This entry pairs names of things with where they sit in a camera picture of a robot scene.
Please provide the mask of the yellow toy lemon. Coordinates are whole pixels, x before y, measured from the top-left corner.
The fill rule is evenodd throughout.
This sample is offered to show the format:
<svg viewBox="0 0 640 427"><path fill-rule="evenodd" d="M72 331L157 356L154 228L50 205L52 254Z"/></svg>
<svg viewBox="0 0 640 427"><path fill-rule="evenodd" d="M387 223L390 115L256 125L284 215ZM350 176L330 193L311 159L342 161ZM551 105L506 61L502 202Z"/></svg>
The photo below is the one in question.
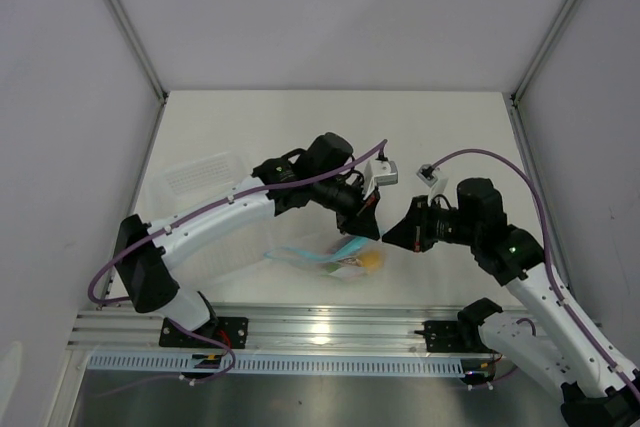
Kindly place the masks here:
<svg viewBox="0 0 640 427"><path fill-rule="evenodd" d="M363 252L358 257L360 266L368 275L378 272L385 263L386 255L382 251L369 250Z"/></svg>

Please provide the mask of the clear zip top bag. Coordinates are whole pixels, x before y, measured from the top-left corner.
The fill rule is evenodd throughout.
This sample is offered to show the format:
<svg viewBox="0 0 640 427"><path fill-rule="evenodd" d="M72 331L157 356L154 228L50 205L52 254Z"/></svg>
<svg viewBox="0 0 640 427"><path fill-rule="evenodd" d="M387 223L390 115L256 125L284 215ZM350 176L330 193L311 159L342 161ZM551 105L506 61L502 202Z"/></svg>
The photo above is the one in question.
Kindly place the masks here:
<svg viewBox="0 0 640 427"><path fill-rule="evenodd" d="M360 266L358 259L361 253L369 250L385 253L383 248L376 247L372 240L364 237L332 239L309 236L300 239L297 245L273 248L265 252L264 257L307 273L348 281L370 276Z"/></svg>

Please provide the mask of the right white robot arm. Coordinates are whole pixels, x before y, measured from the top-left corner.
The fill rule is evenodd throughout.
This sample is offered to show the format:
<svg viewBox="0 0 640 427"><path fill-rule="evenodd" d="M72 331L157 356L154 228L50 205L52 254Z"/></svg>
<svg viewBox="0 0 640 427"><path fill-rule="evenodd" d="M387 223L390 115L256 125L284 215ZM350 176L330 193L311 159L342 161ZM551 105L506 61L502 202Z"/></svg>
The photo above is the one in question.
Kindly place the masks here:
<svg viewBox="0 0 640 427"><path fill-rule="evenodd" d="M545 263L527 231L507 221L502 196L484 178L461 181L457 206L412 199L385 243L426 252L438 242L467 246L479 267L532 315L516 321L483 298L459 311L456 336L468 350L505 355L560 403L569 426L631 426L639 420L639 369L588 317ZM542 332L525 328L530 325Z"/></svg>

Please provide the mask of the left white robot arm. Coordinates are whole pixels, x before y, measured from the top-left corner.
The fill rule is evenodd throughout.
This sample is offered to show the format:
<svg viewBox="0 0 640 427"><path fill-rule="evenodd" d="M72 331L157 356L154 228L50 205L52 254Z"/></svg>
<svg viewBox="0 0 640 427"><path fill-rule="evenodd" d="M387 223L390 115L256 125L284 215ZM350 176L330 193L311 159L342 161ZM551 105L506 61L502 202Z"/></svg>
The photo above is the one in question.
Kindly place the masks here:
<svg viewBox="0 0 640 427"><path fill-rule="evenodd" d="M201 292L179 285L174 269L237 229L310 202L334 212L341 233L377 240L379 189L396 181L382 147L355 158L344 138L328 132L306 149L265 160L208 204L151 223L127 217L117 235L115 269L137 313L177 322L192 345L204 347L216 337L216 316Z"/></svg>

